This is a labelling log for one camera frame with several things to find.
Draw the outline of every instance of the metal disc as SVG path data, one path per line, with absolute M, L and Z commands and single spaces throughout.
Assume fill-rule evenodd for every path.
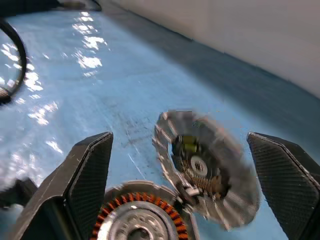
M 171 218 L 150 202 L 129 202 L 104 220 L 98 240 L 176 240 Z
M 206 146 L 201 158 L 197 156 L 192 160 L 194 157 L 189 157 L 183 161 L 181 155 L 171 157 L 168 146 L 176 144 L 183 136 L 191 151 Z M 196 196 L 197 204 L 192 206 L 194 211 L 222 224 L 227 230 L 254 219 L 260 206 L 260 189 L 253 164 L 245 161 L 243 149 L 215 121 L 192 111 L 164 112 L 155 125 L 152 144 L 164 176 L 174 187 L 181 182 L 186 188 L 203 186 L 200 188 L 203 194 Z M 174 147 L 172 149 L 172 152 L 178 152 Z M 225 180 L 228 183 L 226 195 L 216 198 L 217 189 L 222 186 L 216 183 Z

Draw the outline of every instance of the blue floor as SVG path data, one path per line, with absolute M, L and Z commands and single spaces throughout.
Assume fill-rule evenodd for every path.
M 108 186 L 137 179 L 168 186 L 151 137 L 159 114 L 169 109 L 209 114 L 250 160 L 246 134 L 256 131 L 295 142 L 320 163 L 320 100 L 133 13 L 107 2 L 103 8 L 9 19 L 30 64 L 14 101 L 0 106 L 0 184 L 30 176 L 39 185 L 75 143 L 112 131 Z M 0 48 L 6 79 L 15 69 L 14 54 L 7 58 L 14 49 Z M 18 213 L 0 212 L 0 236 Z M 197 222 L 201 240 L 287 239 L 265 200 L 244 228 L 224 232 L 200 216 Z

